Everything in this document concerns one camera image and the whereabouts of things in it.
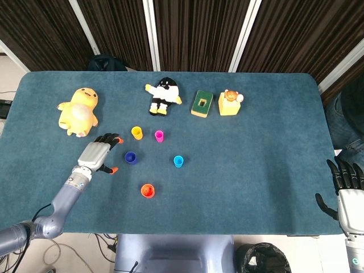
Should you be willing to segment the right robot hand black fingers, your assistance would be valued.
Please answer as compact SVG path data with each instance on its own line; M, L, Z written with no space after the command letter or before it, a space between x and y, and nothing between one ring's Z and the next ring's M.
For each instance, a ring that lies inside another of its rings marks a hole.
M339 222L345 234L363 234L363 170L356 163L335 157L327 160L330 168L337 209L326 205L319 193L315 194L318 207L329 217Z

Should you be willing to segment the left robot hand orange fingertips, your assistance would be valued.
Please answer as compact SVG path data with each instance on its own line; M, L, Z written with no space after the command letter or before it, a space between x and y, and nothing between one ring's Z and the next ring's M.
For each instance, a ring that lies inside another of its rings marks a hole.
M122 144L124 140L117 133L106 133L98 136L93 142L90 142L77 160L78 166L86 167L91 172L102 171L110 175L118 171L118 167L109 168L105 166L104 161L117 144Z

